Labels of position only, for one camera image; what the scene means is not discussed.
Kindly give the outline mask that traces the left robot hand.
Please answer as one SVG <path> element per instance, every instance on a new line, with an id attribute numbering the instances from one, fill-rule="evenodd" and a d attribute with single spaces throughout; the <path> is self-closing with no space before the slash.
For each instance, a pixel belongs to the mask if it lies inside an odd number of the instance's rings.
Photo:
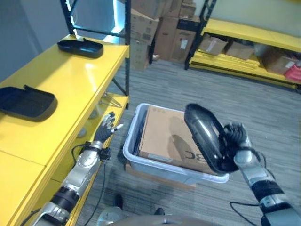
<path id="1" fill-rule="evenodd" d="M 104 143 L 112 134 L 123 127 L 123 124 L 114 125 L 115 113 L 110 112 L 105 115 L 97 128 L 93 141 Z"/>

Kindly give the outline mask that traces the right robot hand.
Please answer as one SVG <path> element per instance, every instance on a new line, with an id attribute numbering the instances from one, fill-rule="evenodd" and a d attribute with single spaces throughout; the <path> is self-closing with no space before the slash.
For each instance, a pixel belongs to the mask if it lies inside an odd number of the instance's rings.
<path id="1" fill-rule="evenodd" d="M 224 126 L 220 139 L 224 142 L 222 153 L 233 160 L 236 153 L 250 147 L 246 129 L 242 123 L 230 123 Z"/>

